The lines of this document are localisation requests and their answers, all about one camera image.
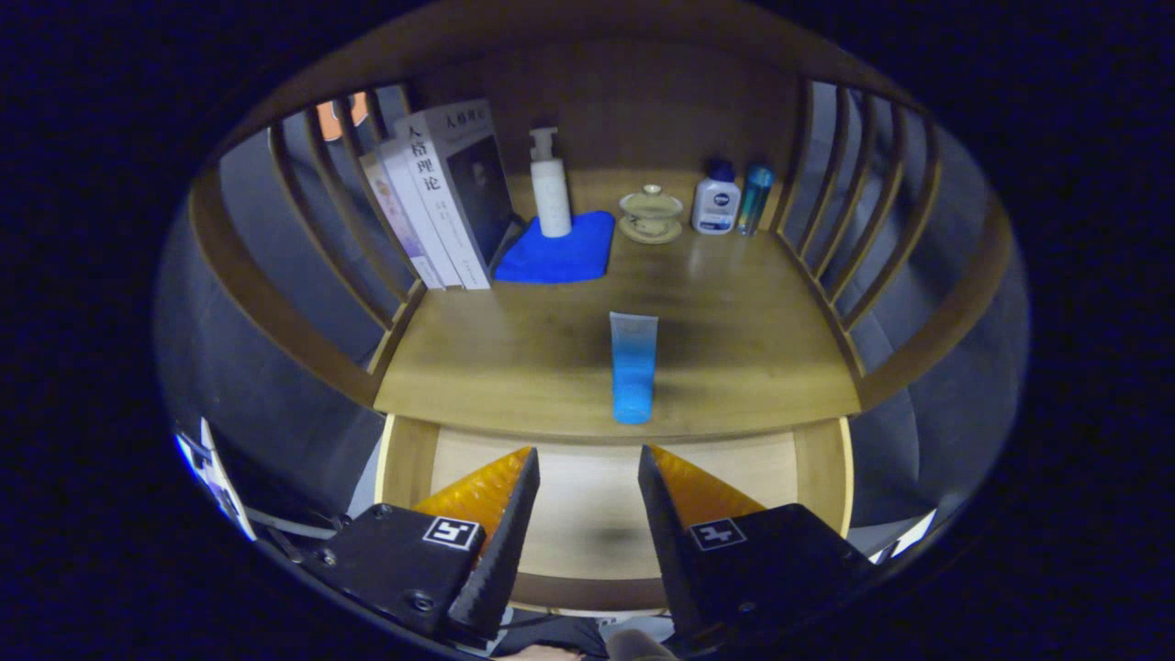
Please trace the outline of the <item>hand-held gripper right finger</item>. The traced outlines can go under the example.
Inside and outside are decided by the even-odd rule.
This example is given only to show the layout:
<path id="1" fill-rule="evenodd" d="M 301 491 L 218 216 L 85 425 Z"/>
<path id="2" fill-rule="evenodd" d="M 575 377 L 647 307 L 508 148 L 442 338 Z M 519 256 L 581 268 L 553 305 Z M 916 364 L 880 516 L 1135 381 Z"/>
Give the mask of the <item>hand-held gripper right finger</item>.
<path id="1" fill-rule="evenodd" d="M 667 448 L 642 448 L 638 484 L 689 648 L 773 645 L 877 576 L 868 557 L 800 503 L 768 508 Z"/>

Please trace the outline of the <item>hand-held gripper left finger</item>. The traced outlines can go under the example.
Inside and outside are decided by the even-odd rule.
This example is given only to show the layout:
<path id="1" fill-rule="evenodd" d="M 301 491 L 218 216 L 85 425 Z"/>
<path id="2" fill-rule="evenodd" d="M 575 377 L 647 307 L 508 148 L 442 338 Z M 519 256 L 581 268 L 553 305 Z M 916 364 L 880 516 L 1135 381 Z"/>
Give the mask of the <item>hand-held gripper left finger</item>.
<path id="1" fill-rule="evenodd" d="M 415 634 L 486 643 L 510 602 L 538 490 L 537 448 L 517 448 L 414 507 L 371 506 L 301 567 Z"/>

